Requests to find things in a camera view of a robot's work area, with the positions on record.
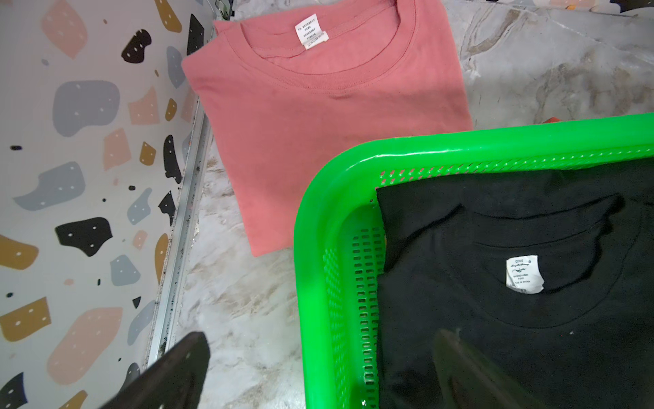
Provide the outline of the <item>aluminium rail frame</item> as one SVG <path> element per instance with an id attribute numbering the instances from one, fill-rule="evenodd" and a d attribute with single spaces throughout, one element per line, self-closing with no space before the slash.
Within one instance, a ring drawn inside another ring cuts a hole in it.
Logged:
<path id="1" fill-rule="evenodd" d="M 163 284 L 155 304 L 153 332 L 146 367 L 152 366 L 175 344 L 175 328 L 180 317 L 195 228 L 199 219 L 199 204 L 204 189 L 206 157 L 213 136 L 204 107 L 195 108 L 191 145 L 187 155 L 179 204 L 176 207 L 172 239 L 165 259 Z"/>

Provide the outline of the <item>green plastic basket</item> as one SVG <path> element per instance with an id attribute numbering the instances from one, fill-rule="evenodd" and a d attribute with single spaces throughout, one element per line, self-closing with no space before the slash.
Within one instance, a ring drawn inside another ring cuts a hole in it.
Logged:
<path id="1" fill-rule="evenodd" d="M 309 408 L 376 408 L 380 187 L 458 174 L 582 169 L 653 154 L 652 114 L 372 141 L 310 183 L 293 252 Z"/>

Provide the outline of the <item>black t-shirt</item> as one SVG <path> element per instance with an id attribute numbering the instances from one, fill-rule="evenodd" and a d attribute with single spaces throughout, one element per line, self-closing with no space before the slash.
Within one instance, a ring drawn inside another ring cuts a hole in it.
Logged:
<path id="1" fill-rule="evenodd" d="M 382 187 L 383 408 L 441 408 L 440 334 L 553 408 L 653 405 L 653 161 Z"/>

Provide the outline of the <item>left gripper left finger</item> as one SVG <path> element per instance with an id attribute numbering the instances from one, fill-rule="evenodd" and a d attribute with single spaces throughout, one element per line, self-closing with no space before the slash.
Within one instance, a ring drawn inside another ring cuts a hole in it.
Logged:
<path id="1" fill-rule="evenodd" d="M 195 409 L 199 406 L 210 357 L 205 334 L 191 332 L 104 407 Z"/>

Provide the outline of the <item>pink t-shirt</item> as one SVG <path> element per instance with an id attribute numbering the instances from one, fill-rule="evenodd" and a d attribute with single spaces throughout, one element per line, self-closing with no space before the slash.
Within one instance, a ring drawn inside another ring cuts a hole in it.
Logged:
<path id="1" fill-rule="evenodd" d="M 341 1 L 215 28 L 182 70 L 211 121 L 254 256 L 291 246 L 303 194 L 340 153 L 473 128 L 439 1 Z"/>

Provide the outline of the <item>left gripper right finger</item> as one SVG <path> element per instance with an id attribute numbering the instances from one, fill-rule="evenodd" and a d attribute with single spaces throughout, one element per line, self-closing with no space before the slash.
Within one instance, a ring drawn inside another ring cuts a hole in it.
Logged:
<path id="1" fill-rule="evenodd" d="M 446 408 L 545 408 L 502 368 L 453 332 L 434 339 L 434 366 Z"/>

